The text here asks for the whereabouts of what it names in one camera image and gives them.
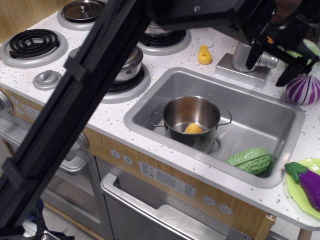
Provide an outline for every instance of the green plate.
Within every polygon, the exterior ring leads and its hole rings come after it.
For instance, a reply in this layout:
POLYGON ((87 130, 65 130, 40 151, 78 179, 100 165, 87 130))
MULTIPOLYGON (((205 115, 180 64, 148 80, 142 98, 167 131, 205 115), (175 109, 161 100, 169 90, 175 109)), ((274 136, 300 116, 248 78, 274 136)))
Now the green plate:
MULTIPOLYGON (((317 158, 307 158, 302 161, 298 161, 299 164, 306 166, 312 172, 320 175, 320 159, 317 158)), ((320 212, 315 210, 309 200, 303 188, 299 183, 295 183, 289 174, 286 174, 286 182, 288 186, 289 193, 293 199, 298 203, 298 205, 307 213, 313 215, 317 219, 320 219, 320 212)))

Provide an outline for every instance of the black coil burner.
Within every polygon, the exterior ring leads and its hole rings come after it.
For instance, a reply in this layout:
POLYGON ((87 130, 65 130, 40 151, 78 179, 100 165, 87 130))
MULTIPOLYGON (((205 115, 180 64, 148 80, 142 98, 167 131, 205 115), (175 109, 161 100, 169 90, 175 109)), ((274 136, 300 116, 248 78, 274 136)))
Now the black coil burner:
POLYGON ((185 30, 174 31, 167 36, 150 36, 143 34, 140 38, 140 42, 147 47, 164 48, 180 43, 184 39, 185 35, 185 30))
POLYGON ((16 58, 34 58, 50 52, 60 46, 57 34, 46 29, 26 30, 11 38, 10 56, 16 58))
POLYGON ((123 93, 137 86, 144 79, 144 70, 141 68, 139 73, 128 81, 112 83, 108 89, 108 93, 123 93))

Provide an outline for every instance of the speckled white countertop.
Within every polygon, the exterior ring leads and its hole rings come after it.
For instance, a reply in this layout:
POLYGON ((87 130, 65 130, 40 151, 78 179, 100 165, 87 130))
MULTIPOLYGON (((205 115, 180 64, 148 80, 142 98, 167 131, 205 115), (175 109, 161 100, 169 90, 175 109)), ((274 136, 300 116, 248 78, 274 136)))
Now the speckled white countertop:
MULTIPOLYGON (((31 69, 9 67, 0 62, 0 86, 40 105, 44 105, 48 101, 53 90, 41 91, 35 89, 32 84, 34 76, 46 70, 54 70, 64 74, 63 64, 68 57, 68 53, 80 46, 88 34, 87 31, 65 29, 58 24, 56 18, 57 14, 55 13, 30 29, 44 28, 63 34, 68 41, 68 50, 63 57, 54 63, 31 69)), ((283 62, 279 62, 277 68, 271 71, 263 88, 228 79, 216 75, 215 68, 225 53, 233 54, 238 42, 211 28, 192 29, 190 32, 192 40, 185 50, 169 56, 144 55, 142 62, 151 75, 149 88, 168 69, 182 67, 252 91, 290 101, 286 96, 285 88, 275 86, 285 67, 283 62), (213 58, 212 63, 208 65, 199 64, 197 61, 199 46, 211 46, 212 43, 213 47, 209 49, 213 58)), ((320 67, 316 66, 311 74, 320 78, 320 67)), ((291 198, 285 177, 279 185, 273 188, 260 188, 126 128, 124 115, 141 96, 124 103, 100 104, 90 118, 87 127, 300 228, 320 231, 320 220, 301 210, 295 200, 291 198)), ((305 111, 306 118, 290 159, 291 162, 298 162, 306 158, 320 158, 320 102, 306 106, 301 105, 300 107, 305 111)))

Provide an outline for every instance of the black metal frame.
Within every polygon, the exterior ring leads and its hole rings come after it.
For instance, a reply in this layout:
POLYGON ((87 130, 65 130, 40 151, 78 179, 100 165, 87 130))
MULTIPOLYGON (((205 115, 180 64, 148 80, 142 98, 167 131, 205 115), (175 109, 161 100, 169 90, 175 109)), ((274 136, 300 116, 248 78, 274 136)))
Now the black metal frame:
MULTIPOLYGON (((320 9, 318 0, 305 1, 320 9)), ((78 54, 66 61, 67 72, 22 145, 3 165, 0 240, 21 237, 16 230, 22 230, 151 19, 166 30, 214 27, 251 43, 260 37, 275 7, 274 0, 109 0, 78 54)))

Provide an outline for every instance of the pot handle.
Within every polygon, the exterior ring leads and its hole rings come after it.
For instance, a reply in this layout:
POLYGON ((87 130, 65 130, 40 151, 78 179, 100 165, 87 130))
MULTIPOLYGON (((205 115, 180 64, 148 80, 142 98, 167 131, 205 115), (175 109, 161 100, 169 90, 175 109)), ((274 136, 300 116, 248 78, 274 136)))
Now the pot handle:
POLYGON ((231 113, 228 110, 220 110, 220 111, 227 112, 230 115, 230 122, 218 124, 215 129, 217 129, 219 126, 228 125, 228 124, 230 124, 232 122, 232 116, 231 116, 231 113))
POLYGON ((154 127, 162 127, 162 128, 165 128, 165 127, 166 127, 165 125, 156 125, 156 124, 154 124, 154 123, 152 122, 152 117, 153 117, 155 114, 162 114, 162 112, 161 112, 161 111, 157 111, 157 112, 152 113, 152 115, 151 115, 151 117, 150 117, 150 122, 151 122, 151 124, 152 124, 154 127))

